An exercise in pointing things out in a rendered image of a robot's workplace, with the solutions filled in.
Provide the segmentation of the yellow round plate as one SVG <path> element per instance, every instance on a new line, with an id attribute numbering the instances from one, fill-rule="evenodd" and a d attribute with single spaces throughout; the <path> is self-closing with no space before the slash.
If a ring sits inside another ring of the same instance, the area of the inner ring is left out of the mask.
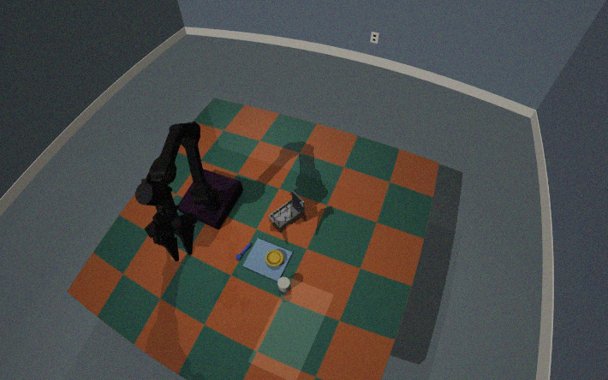
<path id="1" fill-rule="evenodd" d="M 265 256 L 265 261 L 270 266 L 278 266 L 283 263 L 284 255 L 278 250 L 270 250 Z"/>

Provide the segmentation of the grey dish rack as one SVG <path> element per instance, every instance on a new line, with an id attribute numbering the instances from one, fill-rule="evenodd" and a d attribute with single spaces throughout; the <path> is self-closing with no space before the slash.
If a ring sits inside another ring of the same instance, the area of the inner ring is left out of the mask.
<path id="1" fill-rule="evenodd" d="M 305 212 L 304 201 L 293 190 L 291 192 L 292 199 L 268 216 L 279 230 Z"/>

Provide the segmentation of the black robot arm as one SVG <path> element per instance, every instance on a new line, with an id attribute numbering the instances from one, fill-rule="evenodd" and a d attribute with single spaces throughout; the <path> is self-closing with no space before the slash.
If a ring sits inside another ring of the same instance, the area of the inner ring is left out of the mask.
<path id="1" fill-rule="evenodd" d="M 187 153 L 189 169 L 194 181 L 191 192 L 193 202 L 197 205 L 205 205 L 203 210 L 215 215 L 222 202 L 218 200 L 218 190 L 212 189 L 205 180 L 198 149 L 200 125 L 196 122 L 177 123 L 170 126 L 169 131 L 160 156 L 152 163 L 146 179 L 141 180 L 134 193 L 137 202 L 141 205 L 155 205 L 156 209 L 162 204 L 174 203 L 172 188 L 168 185 L 176 178 L 175 160 L 182 144 Z M 164 231 L 161 229 L 165 227 L 166 222 L 168 227 L 172 225 L 167 214 L 163 212 L 162 214 L 156 213 L 152 217 L 153 221 L 146 226 L 145 231 L 150 238 L 158 232 L 162 234 Z"/>

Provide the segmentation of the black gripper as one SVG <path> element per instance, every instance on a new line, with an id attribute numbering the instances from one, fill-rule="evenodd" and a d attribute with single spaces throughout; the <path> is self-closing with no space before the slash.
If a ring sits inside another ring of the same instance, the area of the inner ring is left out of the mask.
<path id="1" fill-rule="evenodd" d="M 179 207 L 175 203 L 162 204 L 157 208 L 157 211 L 161 215 L 163 215 L 162 212 L 167 214 L 172 225 L 168 227 L 168 223 L 166 222 L 165 227 L 161 229 L 164 232 L 162 234 L 158 232 L 152 237 L 154 244 L 164 246 L 175 262 L 179 261 L 179 252 L 177 249 L 177 237 L 174 238 L 174 235 L 178 235 L 181 238 L 187 254 L 191 255 L 195 227 L 193 224 L 197 223 L 196 216 L 192 212 L 178 216 L 177 209 Z"/>

